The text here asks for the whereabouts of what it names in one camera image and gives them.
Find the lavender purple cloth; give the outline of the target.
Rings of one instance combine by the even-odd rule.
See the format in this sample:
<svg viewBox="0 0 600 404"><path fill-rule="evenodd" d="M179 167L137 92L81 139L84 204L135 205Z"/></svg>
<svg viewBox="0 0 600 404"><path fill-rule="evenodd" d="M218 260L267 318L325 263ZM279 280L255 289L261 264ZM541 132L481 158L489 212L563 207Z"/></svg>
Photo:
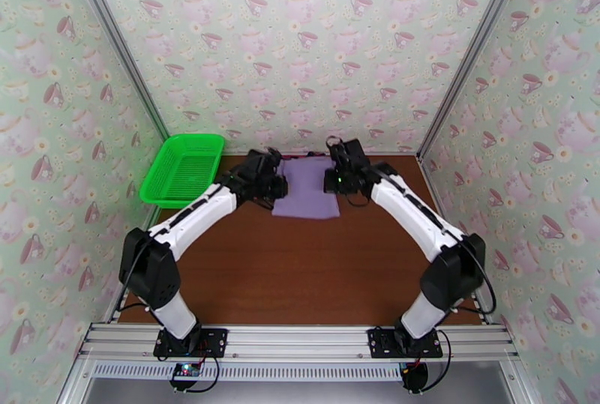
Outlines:
<svg viewBox="0 0 600 404"><path fill-rule="evenodd" d="M309 220L339 217L336 195L323 189L325 172L332 167L328 156L284 160L277 172L285 177L288 192L284 198L275 200L272 215Z"/></svg>

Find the green plastic laundry basket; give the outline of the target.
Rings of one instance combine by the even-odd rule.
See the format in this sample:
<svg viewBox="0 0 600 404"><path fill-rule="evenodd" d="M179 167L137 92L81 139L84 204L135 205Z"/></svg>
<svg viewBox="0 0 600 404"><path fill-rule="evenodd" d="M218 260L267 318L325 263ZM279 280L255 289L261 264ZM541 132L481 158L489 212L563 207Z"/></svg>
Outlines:
<svg viewBox="0 0 600 404"><path fill-rule="evenodd" d="M161 146L139 189L146 204L180 209L215 179L225 138L213 133L177 134Z"/></svg>

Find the controller board with green light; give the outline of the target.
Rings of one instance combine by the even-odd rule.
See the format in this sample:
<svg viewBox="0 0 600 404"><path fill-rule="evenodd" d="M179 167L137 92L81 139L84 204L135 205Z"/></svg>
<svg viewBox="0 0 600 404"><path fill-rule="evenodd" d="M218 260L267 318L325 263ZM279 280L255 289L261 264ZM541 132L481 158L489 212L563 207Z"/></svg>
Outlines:
<svg viewBox="0 0 600 404"><path fill-rule="evenodd" d="M185 392L198 382L200 372L199 363L177 363L169 383L176 391Z"/></svg>

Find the controller board with orange connector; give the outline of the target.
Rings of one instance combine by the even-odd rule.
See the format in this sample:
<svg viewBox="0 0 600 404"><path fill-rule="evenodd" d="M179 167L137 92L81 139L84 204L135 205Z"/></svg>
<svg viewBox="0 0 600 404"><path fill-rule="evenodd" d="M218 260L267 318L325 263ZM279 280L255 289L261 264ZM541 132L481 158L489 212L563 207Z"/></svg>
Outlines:
<svg viewBox="0 0 600 404"><path fill-rule="evenodd" d="M428 367L424 363L407 363L400 366L403 388L411 394L419 394L428 382Z"/></svg>

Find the aluminium table side rail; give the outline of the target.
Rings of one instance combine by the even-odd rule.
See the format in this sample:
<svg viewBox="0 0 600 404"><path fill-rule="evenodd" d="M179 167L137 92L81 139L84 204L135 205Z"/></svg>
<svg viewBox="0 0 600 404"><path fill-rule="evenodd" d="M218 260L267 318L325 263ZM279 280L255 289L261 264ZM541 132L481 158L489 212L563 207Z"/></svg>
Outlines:
<svg viewBox="0 0 600 404"><path fill-rule="evenodd" d="M436 212L440 216L446 217L447 212L446 212L445 206L440 198L438 190L435 188L435 186L431 180L431 177L428 173L428 168L427 168L426 164L420 158L420 156L416 157L416 162L417 162L417 165L421 172L421 175L424 179L424 182L427 186L427 191L429 192L430 197L432 198L432 203L435 206ZM472 313L469 311L469 313L471 313L472 315L478 316L478 319L480 320L480 322L479 322L480 325L489 325L490 320L489 320L488 316L482 314L482 310L487 309L488 307L487 307L486 302L481 304L481 302L479 300L479 296L480 296L479 291L480 290L481 289L476 289L469 297L469 308L476 311L475 313Z"/></svg>
<svg viewBox="0 0 600 404"><path fill-rule="evenodd" d="M144 256L146 249L148 248L151 236L152 235L147 233L146 230L137 227L129 231L125 236L121 267L118 274L121 288L118 295L115 297L114 305L108 312L106 319L108 324L117 322L122 312L126 310L125 301L130 292L129 287L131 278L140 258Z"/></svg>

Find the aluminium front frame rail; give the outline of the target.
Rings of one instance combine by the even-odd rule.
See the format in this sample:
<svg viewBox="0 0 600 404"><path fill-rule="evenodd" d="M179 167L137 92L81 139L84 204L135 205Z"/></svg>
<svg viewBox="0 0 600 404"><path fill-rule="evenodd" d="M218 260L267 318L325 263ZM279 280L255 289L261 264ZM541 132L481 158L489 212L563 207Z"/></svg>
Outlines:
<svg viewBox="0 0 600 404"><path fill-rule="evenodd" d="M94 323L79 357L95 360L154 361L156 324ZM241 363L366 364L373 359L365 325L229 325L224 361ZM501 325L443 325L438 330L441 361L516 361L517 349Z"/></svg>

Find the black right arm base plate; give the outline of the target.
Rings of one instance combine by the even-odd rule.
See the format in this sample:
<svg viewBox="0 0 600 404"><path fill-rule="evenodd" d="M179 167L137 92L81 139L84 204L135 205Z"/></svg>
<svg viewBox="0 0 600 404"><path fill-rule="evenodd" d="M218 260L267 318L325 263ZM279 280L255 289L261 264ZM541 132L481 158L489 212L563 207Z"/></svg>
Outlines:
<svg viewBox="0 0 600 404"><path fill-rule="evenodd" d="M437 359L443 356L438 332L420 339L394 328L375 327L367 331L367 344L373 359Z"/></svg>

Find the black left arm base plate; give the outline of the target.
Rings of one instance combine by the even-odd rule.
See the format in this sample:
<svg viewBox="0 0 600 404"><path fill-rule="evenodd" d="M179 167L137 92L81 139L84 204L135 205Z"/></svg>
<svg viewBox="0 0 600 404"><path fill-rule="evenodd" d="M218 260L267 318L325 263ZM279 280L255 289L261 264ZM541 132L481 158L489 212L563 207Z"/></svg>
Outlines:
<svg viewBox="0 0 600 404"><path fill-rule="evenodd" d="M222 358L227 346L228 330L225 328L205 328L195 326L182 339L177 338L166 328L159 331L153 355L160 359L209 357Z"/></svg>

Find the aluminium corner post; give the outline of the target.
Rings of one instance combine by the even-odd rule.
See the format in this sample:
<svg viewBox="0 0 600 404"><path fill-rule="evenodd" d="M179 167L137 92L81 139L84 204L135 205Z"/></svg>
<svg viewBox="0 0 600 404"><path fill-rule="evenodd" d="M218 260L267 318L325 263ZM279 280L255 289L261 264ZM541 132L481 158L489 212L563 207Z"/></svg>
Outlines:
<svg viewBox="0 0 600 404"><path fill-rule="evenodd" d="M164 141L170 137L167 126L161 118L158 108L152 99L152 95L146 85L145 80L138 68L136 60L130 51L122 30L114 17L113 12L107 0L87 0L91 10L94 12L100 22L106 38L112 47L118 63L122 66L128 79L133 85L133 89L140 99L142 106L150 118L159 137Z"/></svg>
<svg viewBox="0 0 600 404"><path fill-rule="evenodd" d="M454 104L466 85L467 79L473 71L480 53L485 48L494 26L500 17L502 9L506 6L508 1L509 0L490 0L487 3L484 13L481 16L481 20L475 28L475 32L466 47L464 57L451 79L445 96L436 111L436 115L434 116L430 127L427 129L427 133L425 134L420 147L415 153L419 163L424 161L425 155L432 148L435 138L441 133L444 121L452 112Z"/></svg>

